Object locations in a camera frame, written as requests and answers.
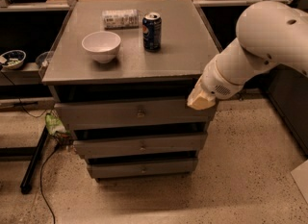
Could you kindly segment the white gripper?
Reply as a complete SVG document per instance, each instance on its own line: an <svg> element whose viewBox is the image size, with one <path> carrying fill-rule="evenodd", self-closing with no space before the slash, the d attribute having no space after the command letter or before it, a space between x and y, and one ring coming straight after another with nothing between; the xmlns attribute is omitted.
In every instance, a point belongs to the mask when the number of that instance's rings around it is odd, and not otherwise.
<svg viewBox="0 0 308 224"><path fill-rule="evenodd" d="M200 81L195 84L187 99L187 106L198 111L212 108L216 104L216 98L228 99L244 87L228 82L219 73L215 59L207 63Z"/></svg>

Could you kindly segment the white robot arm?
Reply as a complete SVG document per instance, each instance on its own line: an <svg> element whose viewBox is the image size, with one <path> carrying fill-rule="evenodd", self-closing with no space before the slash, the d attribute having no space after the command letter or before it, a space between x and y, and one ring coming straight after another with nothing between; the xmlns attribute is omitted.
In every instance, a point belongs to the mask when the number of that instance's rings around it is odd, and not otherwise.
<svg viewBox="0 0 308 224"><path fill-rule="evenodd" d="M206 64L187 105L209 109L279 64L307 75L308 13L281 2L255 3L240 15L235 39Z"/></svg>

